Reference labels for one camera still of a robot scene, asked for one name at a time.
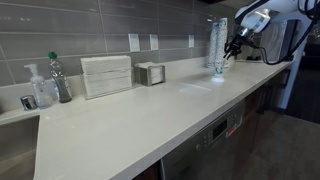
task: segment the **stack of cups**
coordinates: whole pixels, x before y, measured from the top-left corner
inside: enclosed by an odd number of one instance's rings
[[[222,18],[213,23],[210,36],[210,54],[206,67],[215,69],[215,75],[221,75],[225,64],[224,44],[228,36],[228,19]]]

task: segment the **tissue box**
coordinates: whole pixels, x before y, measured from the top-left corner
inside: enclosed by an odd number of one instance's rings
[[[81,58],[81,80],[86,99],[92,99],[133,87],[129,56]]]
[[[165,66],[154,63],[136,64],[135,74],[137,82],[145,86],[166,82]]]

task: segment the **wall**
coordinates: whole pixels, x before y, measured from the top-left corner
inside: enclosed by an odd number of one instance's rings
[[[38,64],[49,78],[46,57],[56,51],[68,76],[78,75],[80,58],[128,54],[136,62],[167,62],[207,54],[211,21],[235,9],[197,0],[0,0],[0,86],[25,83]],[[128,33],[140,36],[141,52],[129,53]],[[150,51],[149,34],[159,35]],[[188,48],[188,35],[195,47]]]

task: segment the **pump bottle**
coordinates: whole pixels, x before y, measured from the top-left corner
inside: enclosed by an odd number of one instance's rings
[[[46,81],[42,76],[39,76],[37,65],[29,64],[24,66],[25,68],[30,68],[32,77],[30,79],[31,86],[34,92],[36,103],[40,109],[48,108],[52,105],[53,100],[49,94]]]

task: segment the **outlet cover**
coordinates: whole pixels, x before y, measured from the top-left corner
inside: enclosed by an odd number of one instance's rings
[[[150,48],[151,51],[159,50],[158,35],[150,34]]]
[[[194,35],[189,35],[189,48],[194,47]]]
[[[140,42],[138,34],[129,34],[130,52],[140,51]]]

